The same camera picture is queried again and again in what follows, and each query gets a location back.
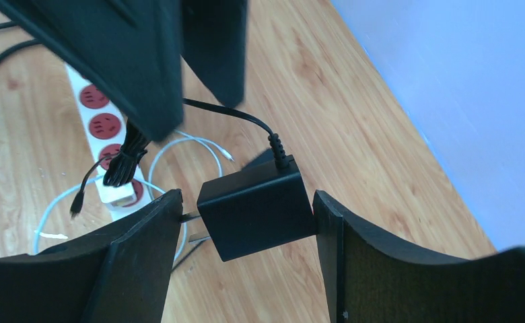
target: electrical outlet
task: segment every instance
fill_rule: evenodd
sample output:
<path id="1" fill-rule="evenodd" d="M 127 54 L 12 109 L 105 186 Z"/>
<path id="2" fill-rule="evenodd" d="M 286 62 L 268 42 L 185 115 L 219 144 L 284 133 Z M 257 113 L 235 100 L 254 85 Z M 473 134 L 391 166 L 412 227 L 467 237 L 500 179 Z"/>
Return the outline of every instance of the electrical outlet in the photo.
<path id="1" fill-rule="evenodd" d="M 117 153 L 126 136 L 126 124 L 120 110 L 75 69 L 65 66 L 94 161 Z M 104 175 L 109 165 L 110 160 L 104 161 L 97 168 L 98 174 Z M 140 167 L 136 169 L 135 177 L 143 178 Z M 136 180 L 119 188 L 104 186 L 99 180 L 96 187 L 113 221 L 141 209 L 152 198 Z"/>
<path id="2" fill-rule="evenodd" d="M 121 129 L 122 122 L 111 113 L 97 114 L 88 122 L 90 134 L 98 139 L 112 139 Z"/>

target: plug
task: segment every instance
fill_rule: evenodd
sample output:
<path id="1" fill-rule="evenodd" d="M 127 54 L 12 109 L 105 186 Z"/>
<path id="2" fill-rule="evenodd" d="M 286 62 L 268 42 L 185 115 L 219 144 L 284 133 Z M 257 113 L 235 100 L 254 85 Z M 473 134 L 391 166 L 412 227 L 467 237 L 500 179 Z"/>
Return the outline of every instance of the plug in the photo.
<path id="1" fill-rule="evenodd" d="M 208 181 L 197 209 L 222 261 L 316 234 L 316 218 L 294 157 Z"/>
<path id="2" fill-rule="evenodd" d="M 137 200 L 134 187 L 131 183 L 120 187 L 112 187 L 104 185 L 102 179 L 99 179 L 96 181 L 96 188 L 98 189 L 100 200 L 102 200 L 102 203 L 110 210 L 121 208 Z"/>

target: red outlet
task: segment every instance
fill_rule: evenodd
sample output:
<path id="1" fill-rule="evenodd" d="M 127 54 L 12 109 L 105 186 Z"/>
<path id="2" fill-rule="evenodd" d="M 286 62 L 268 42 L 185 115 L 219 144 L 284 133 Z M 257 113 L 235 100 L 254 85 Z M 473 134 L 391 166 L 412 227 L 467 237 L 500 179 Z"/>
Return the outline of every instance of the red outlet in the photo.
<path id="1" fill-rule="evenodd" d="M 111 113 L 101 113 L 90 120 L 88 130 L 98 139 L 114 138 L 122 128 L 122 123 L 117 116 Z"/>
<path id="2" fill-rule="evenodd" d="M 124 207 L 131 207 L 132 205 L 136 205 L 136 203 L 138 203 L 139 200 L 141 200 L 141 198 L 143 197 L 143 184 L 137 180 L 132 180 L 132 186 L 134 188 L 134 192 L 136 193 L 136 201 L 134 203 L 125 205 Z"/>
<path id="3" fill-rule="evenodd" d="M 96 88 L 94 84 L 90 84 L 80 91 L 80 103 L 86 108 L 100 109 L 105 107 L 110 100 Z"/>
<path id="4" fill-rule="evenodd" d="M 120 145 L 119 143 L 113 143 L 111 145 L 105 146 L 103 150 L 100 152 L 98 159 L 104 158 L 104 156 L 116 155 L 117 153 L 120 152 L 121 147 L 122 145 Z M 110 167 L 111 161 L 112 161 L 112 158 L 104 160 L 100 164 L 100 167 L 104 168 L 105 170 L 108 170 L 108 168 Z"/>

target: cable strain relief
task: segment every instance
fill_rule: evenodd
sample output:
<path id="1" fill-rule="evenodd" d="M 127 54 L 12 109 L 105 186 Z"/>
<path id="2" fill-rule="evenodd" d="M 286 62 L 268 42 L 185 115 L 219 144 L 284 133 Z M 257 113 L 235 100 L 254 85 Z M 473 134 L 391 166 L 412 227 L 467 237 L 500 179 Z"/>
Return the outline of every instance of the cable strain relief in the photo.
<path id="1" fill-rule="evenodd" d="M 269 136 L 269 143 L 271 143 L 271 149 L 275 156 L 275 164 L 277 165 L 277 168 L 287 168 L 288 159 L 286 158 L 286 152 L 284 151 L 284 147 L 282 146 L 277 133 L 273 133 Z"/>

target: coiled black cable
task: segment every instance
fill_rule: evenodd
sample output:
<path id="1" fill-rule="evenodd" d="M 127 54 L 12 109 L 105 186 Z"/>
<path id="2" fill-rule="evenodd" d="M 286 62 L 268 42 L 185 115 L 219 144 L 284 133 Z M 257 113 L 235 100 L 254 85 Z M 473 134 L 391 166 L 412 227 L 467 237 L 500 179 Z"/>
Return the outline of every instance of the coiled black cable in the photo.
<path id="1" fill-rule="evenodd" d="M 128 120 L 126 139 L 118 155 L 110 161 L 110 167 L 104 175 L 104 185 L 119 187 L 130 183 L 141 158 L 147 153 L 145 148 L 149 143 L 150 140 Z"/>
<path id="2" fill-rule="evenodd" d="M 82 210 L 84 202 L 84 188 L 86 182 L 94 170 L 105 160 L 112 158 L 110 166 L 104 175 L 104 185 L 119 187 L 128 184 L 134 178 L 136 168 L 141 158 L 147 153 L 145 148 L 149 145 L 150 140 L 146 139 L 143 134 L 128 120 L 126 124 L 126 138 L 120 148 L 120 152 L 115 155 L 109 155 L 98 160 L 88 170 L 74 201 L 70 206 L 70 214 L 75 218 Z"/>

